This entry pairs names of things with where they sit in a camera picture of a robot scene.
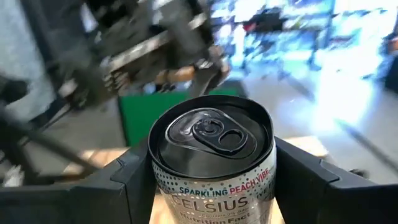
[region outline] wooden surface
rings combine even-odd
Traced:
[[[326,157],[328,151],[323,147],[322,143],[314,136],[305,136],[299,138],[289,138],[285,141],[297,146],[314,156]],[[127,148],[117,149],[101,149],[101,150],[87,150],[81,154],[81,157],[87,159],[98,166],[104,167],[109,164],[124,152]],[[75,164],[70,164],[66,169],[66,173],[76,173],[81,169]],[[161,195],[156,195],[154,205],[152,207],[152,214],[150,216],[150,224],[174,224],[173,218],[170,214],[170,210],[166,205],[166,202]],[[283,224],[282,214],[278,208],[276,201],[274,201],[272,207],[272,219],[270,224]]]

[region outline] silver can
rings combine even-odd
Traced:
[[[176,223],[268,223],[274,199],[272,121],[254,101],[202,96],[163,114],[152,166]]]

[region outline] floor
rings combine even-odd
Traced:
[[[398,134],[398,96],[373,82],[324,69],[311,72],[305,65],[295,66],[296,71],[282,79],[272,65],[253,63],[250,68],[249,75],[235,69],[230,77],[242,80],[249,97],[268,110],[276,136],[286,140],[315,138],[336,165],[346,170],[366,169],[378,184],[398,183],[394,140]],[[114,100],[70,114],[45,133],[77,153],[124,146]],[[38,146],[29,144],[27,149],[43,173],[60,173],[68,165]]]

